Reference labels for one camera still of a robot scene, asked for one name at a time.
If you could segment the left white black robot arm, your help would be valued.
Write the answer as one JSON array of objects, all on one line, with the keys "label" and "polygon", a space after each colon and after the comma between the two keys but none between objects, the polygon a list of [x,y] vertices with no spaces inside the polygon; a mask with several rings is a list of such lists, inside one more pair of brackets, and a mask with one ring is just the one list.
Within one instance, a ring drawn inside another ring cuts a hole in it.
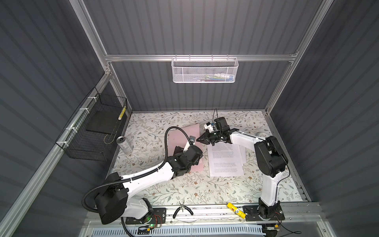
[{"label": "left white black robot arm", "polygon": [[161,169],[158,166],[150,168],[142,178],[136,179],[141,173],[126,175],[124,179],[118,173],[111,174],[109,180],[120,183],[105,185],[95,191],[94,201],[102,224],[110,224],[121,217],[135,219],[141,224],[148,223],[154,209],[147,198],[138,198],[136,195],[155,184],[183,176],[192,166],[198,165],[202,157],[202,150],[192,145],[168,157]]}]

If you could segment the printed paper sheet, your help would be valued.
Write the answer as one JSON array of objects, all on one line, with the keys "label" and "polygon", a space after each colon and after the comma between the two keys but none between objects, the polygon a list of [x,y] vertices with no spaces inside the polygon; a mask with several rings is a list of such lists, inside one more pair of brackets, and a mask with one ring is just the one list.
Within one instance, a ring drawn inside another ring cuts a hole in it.
[{"label": "printed paper sheet", "polygon": [[207,145],[211,177],[241,177],[244,175],[239,145],[215,143]]},{"label": "printed paper sheet", "polygon": [[243,146],[239,146],[239,149],[240,149],[240,153],[241,153],[242,165],[245,165],[246,164],[246,149]]}]

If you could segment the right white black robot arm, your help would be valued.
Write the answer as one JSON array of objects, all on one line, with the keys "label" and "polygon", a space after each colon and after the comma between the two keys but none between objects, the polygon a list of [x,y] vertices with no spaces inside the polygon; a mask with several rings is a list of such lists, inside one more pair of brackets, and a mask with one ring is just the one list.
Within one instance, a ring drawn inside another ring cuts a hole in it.
[{"label": "right white black robot arm", "polygon": [[214,146],[218,142],[240,145],[256,154],[259,170],[263,173],[263,186],[259,197],[257,214],[264,220],[272,218],[277,221],[285,219],[278,199],[279,183],[288,165],[288,158],[274,136],[266,138],[245,133],[237,128],[230,128],[224,117],[216,118],[213,123],[206,123],[205,132],[197,142]]}]

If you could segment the pink file folder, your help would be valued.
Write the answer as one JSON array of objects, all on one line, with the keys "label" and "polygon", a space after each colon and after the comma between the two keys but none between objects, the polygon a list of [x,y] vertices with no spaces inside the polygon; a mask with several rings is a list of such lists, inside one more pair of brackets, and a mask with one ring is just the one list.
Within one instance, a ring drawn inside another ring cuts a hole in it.
[{"label": "pink file folder", "polygon": [[[182,129],[185,131],[185,133],[189,137],[191,136],[195,137],[195,140],[200,136],[199,123],[183,127]],[[169,131],[168,133],[167,142],[168,142],[168,155],[173,156],[175,148],[177,146],[184,148],[187,143],[187,139],[185,138],[185,135],[181,131],[177,129],[173,129]],[[203,158],[201,158],[198,165],[191,167],[191,172],[203,172],[203,171],[204,171],[204,161],[203,161]]]}]

